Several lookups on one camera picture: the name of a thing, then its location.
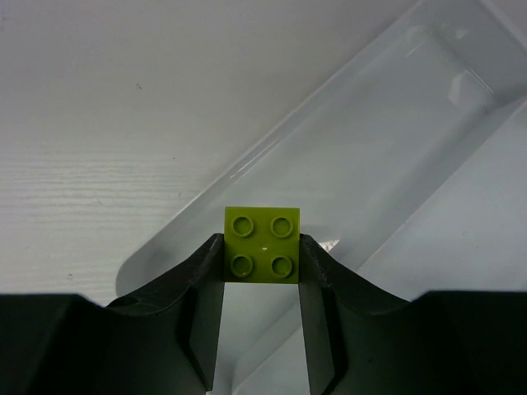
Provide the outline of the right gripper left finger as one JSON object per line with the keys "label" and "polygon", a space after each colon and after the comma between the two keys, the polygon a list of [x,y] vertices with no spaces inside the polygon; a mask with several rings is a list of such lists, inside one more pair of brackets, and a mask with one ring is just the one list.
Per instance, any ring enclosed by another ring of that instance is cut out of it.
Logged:
{"label": "right gripper left finger", "polygon": [[222,317],[224,240],[106,306],[76,294],[1,297],[4,394],[204,394]]}

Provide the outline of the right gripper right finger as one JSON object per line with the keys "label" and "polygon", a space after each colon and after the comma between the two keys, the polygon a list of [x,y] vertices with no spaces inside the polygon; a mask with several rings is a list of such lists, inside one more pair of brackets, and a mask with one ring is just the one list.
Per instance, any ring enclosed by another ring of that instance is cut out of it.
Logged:
{"label": "right gripper right finger", "polygon": [[313,394],[523,394],[526,295],[430,291],[403,300],[299,243]]}

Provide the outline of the green square brick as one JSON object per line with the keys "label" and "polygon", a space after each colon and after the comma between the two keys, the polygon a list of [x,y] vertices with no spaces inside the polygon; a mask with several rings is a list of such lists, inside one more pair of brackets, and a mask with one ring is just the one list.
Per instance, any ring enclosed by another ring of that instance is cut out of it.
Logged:
{"label": "green square brick", "polygon": [[226,207],[226,282],[299,282],[300,210],[294,207]]}

